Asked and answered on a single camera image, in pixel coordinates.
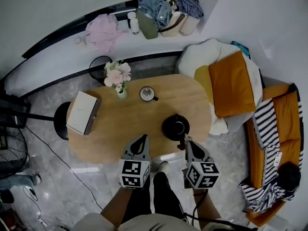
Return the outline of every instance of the person's leg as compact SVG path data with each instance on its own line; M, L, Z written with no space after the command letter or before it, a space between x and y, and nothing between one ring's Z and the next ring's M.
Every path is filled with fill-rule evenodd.
M143 189L134 189L129 199L122 223L140 215L151 214L150 208L150 176L146 180Z
M27 186L32 188L36 185L34 176L29 175L12 175L0 180L0 190L10 189L13 186Z
M169 167L168 162L163 162L159 172L153 179L155 213L186 220L180 201L170 188L166 176L168 172L168 169L166 170L167 167Z

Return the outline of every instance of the electric kettle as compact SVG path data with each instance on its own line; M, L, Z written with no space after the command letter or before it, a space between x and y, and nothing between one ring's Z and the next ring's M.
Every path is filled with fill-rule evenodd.
M188 120L178 114L169 116L162 124L163 135L172 141L179 141L181 148L184 146L185 134L189 133L189 129Z

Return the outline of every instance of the pink cloth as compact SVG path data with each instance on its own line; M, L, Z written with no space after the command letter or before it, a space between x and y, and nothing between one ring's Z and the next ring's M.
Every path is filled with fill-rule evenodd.
M116 27L117 19L114 14L100 14L88 23L86 31L90 33L90 42L107 53L115 40L123 34Z

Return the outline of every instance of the bottle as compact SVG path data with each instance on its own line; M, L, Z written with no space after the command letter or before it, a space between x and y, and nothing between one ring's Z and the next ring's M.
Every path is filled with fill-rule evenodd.
M136 18L136 13L135 12L129 12L127 14L127 18L128 18L128 27L130 28L130 20Z
M133 34L139 33L140 29L139 29L139 22L137 18L133 18L130 20L130 29Z

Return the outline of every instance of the cup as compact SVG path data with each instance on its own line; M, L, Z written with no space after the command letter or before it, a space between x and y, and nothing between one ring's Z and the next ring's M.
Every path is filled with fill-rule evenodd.
M151 87L144 87L140 91L140 97L143 101L149 102L151 100L157 101L158 98L155 97L155 92Z

